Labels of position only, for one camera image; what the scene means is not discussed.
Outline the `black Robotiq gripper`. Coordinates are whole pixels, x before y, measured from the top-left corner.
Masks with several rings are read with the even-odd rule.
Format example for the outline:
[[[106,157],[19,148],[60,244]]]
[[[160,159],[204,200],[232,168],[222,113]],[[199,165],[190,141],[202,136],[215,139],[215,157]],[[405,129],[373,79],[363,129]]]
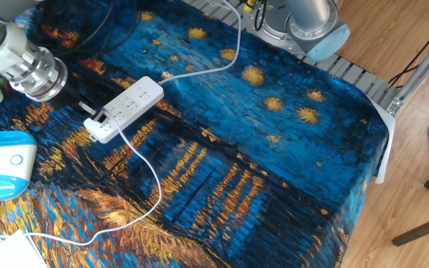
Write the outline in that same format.
[[[47,103],[51,105],[54,109],[63,109],[67,106],[78,105],[82,111],[89,114],[90,116],[95,116],[93,121],[99,124],[102,124],[107,116],[104,111],[98,111],[93,109],[88,104],[82,101],[80,94],[80,81],[78,79],[68,79],[65,86],[57,93],[53,98],[47,100]]]

